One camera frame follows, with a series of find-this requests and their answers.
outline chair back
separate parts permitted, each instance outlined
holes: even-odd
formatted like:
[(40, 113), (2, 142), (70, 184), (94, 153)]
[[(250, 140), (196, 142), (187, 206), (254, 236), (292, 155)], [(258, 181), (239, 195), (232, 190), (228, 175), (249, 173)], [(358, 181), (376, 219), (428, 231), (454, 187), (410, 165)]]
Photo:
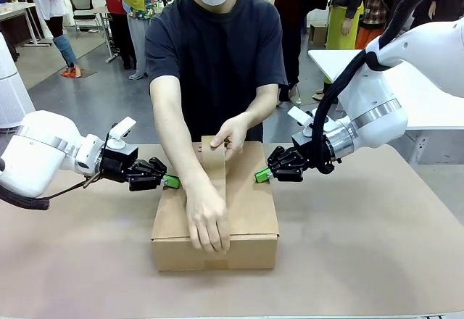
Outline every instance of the chair back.
[(88, 11), (94, 9), (92, 0), (70, 0), (72, 11)]

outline gray pants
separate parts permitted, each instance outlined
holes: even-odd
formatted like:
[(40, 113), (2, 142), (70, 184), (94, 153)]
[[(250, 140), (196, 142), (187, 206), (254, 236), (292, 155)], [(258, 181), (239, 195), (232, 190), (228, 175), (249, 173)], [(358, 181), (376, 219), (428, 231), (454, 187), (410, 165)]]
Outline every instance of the gray pants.
[(129, 76), (131, 80), (143, 78), (146, 73), (145, 60), (145, 33), (148, 29), (150, 20), (134, 20), (128, 17), (130, 37), (132, 38), (133, 48), (136, 52), (137, 70)]

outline box flap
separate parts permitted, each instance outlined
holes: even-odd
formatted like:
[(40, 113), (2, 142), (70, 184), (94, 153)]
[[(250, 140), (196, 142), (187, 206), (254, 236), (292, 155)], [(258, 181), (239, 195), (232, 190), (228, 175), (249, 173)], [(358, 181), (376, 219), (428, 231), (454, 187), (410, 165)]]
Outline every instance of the box flap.
[[(276, 209), (269, 183), (255, 183), (254, 174), (265, 168), (262, 144), (247, 142), (243, 152), (226, 166), (225, 196), (231, 235), (278, 235)], [(152, 239), (189, 237), (186, 194), (166, 188), (159, 201)]]

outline black chair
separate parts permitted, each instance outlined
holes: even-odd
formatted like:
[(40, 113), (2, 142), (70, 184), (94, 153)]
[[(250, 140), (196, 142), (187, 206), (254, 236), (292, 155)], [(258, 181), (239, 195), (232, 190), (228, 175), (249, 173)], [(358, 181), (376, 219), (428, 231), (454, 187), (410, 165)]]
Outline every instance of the black chair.
[(75, 22), (75, 37), (79, 36), (78, 20), (93, 20), (95, 21), (96, 28), (100, 33), (100, 24), (96, 18), (96, 14), (76, 14), (76, 11), (90, 11), (94, 9), (94, 4), (92, 0), (70, 0), (72, 6), (72, 18)]

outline work table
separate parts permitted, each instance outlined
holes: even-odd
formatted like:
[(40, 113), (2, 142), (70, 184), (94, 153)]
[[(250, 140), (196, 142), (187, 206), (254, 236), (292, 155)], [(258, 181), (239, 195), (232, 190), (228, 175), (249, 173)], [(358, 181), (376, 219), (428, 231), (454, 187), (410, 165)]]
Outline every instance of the work table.
[[(266, 154), (276, 144), (265, 145)], [(166, 157), (143, 145), (139, 157)], [(60, 172), (48, 194), (81, 181)], [(464, 229), (390, 146), (330, 175), (273, 181), (274, 270), (158, 273), (161, 189), (99, 181), (47, 212), (0, 203), (0, 315), (22, 318), (430, 315), (464, 310)]]

